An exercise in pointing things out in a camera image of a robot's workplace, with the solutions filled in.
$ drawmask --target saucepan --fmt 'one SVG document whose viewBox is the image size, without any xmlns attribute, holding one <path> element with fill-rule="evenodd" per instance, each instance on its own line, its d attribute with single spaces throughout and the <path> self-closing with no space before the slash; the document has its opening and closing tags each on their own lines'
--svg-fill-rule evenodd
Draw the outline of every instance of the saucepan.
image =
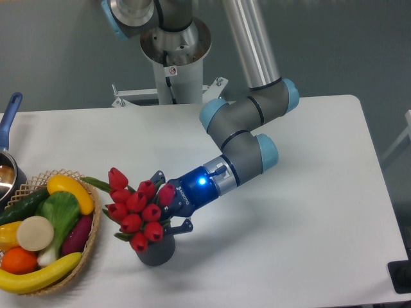
<svg viewBox="0 0 411 308">
<path fill-rule="evenodd" d="M 8 152 L 10 128 L 22 99 L 21 93 L 12 95 L 0 122 L 0 213 L 4 211 L 14 192 L 26 182 L 26 175 Z"/>
</svg>

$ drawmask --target gray wall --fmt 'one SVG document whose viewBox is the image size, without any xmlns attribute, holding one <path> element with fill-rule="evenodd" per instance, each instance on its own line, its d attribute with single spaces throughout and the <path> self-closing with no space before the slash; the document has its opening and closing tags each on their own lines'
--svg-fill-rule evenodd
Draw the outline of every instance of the gray wall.
<svg viewBox="0 0 411 308">
<path fill-rule="evenodd" d="M 194 3 L 213 36 L 204 82 L 223 76 L 226 98 L 242 97 L 247 86 L 220 0 Z M 357 96 L 380 156 L 411 109 L 411 1 L 261 4 L 282 75 L 301 96 Z M 111 83 L 118 90 L 154 87 L 138 38 L 117 41 L 95 0 L 0 1 L 0 53 L 0 112 L 15 91 L 29 111 L 109 107 Z M 385 179 L 399 219 L 411 224 L 411 147 Z"/>
</svg>

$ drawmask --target lettuce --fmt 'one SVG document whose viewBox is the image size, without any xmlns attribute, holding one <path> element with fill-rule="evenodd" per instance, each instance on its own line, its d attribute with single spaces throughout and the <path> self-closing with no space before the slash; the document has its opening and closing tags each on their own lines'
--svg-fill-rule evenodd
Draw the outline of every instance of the lettuce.
<svg viewBox="0 0 411 308">
<path fill-rule="evenodd" d="M 39 266 L 44 267 L 60 257 L 60 247 L 76 225 L 80 215 L 80 206 L 73 194 L 57 191 L 44 202 L 39 210 L 39 215 L 47 218 L 54 228 L 52 242 L 40 252 L 37 258 Z"/>
</svg>

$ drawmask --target red tulip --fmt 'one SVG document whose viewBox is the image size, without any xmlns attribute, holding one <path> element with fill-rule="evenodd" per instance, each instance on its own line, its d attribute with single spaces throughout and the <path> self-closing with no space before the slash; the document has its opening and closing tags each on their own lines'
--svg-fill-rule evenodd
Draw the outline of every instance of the red tulip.
<svg viewBox="0 0 411 308">
<path fill-rule="evenodd" d="M 148 247 L 148 241 L 143 233 L 138 232 L 133 238 L 131 238 L 130 245 L 136 252 L 143 252 Z"/>
<path fill-rule="evenodd" d="M 167 207 L 174 199 L 174 185 L 166 184 L 159 190 L 159 204 Z"/>
<path fill-rule="evenodd" d="M 156 204 L 151 203 L 141 213 L 145 221 L 158 221 L 161 216 L 161 209 Z"/>
<path fill-rule="evenodd" d="M 125 188 L 122 189 L 112 189 L 110 191 L 110 197 L 116 203 L 126 203 L 126 201 L 131 196 L 131 192 Z"/>
<path fill-rule="evenodd" d="M 150 180 L 141 182 L 139 188 L 137 188 L 137 191 L 142 191 L 149 200 L 154 198 L 156 193 L 154 183 Z"/>
<path fill-rule="evenodd" d="M 110 217 L 118 223 L 128 215 L 127 207 L 124 203 L 113 203 L 108 206 Z"/>
<path fill-rule="evenodd" d="M 129 214 L 121 221 L 120 230 L 124 233 L 134 233 L 140 230 L 141 223 L 139 214 Z"/>
<path fill-rule="evenodd" d="M 112 189 L 122 189 L 128 185 L 126 176 L 116 168 L 109 171 L 109 184 Z"/>
<path fill-rule="evenodd" d="M 161 241 L 164 230 L 159 222 L 147 223 L 144 229 L 144 236 L 152 242 Z"/>
<path fill-rule="evenodd" d="M 147 197 L 141 191 L 133 192 L 131 197 L 126 202 L 127 208 L 132 212 L 139 213 L 147 205 Z"/>
</svg>

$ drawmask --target yellow pepper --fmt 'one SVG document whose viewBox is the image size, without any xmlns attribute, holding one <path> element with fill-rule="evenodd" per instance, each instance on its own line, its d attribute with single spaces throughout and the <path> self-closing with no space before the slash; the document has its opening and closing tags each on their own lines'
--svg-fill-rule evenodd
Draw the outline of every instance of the yellow pepper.
<svg viewBox="0 0 411 308">
<path fill-rule="evenodd" d="M 94 203 L 89 193 L 79 182 L 70 176 L 52 176 L 47 182 L 47 190 L 49 194 L 53 194 L 56 191 L 67 191 L 72 193 L 77 198 L 80 206 L 80 213 L 82 215 L 89 215 L 94 210 Z"/>
<path fill-rule="evenodd" d="M 16 234 L 20 224 L 21 221 L 16 221 L 0 226 L 0 250 L 6 252 L 19 245 Z"/>
</svg>

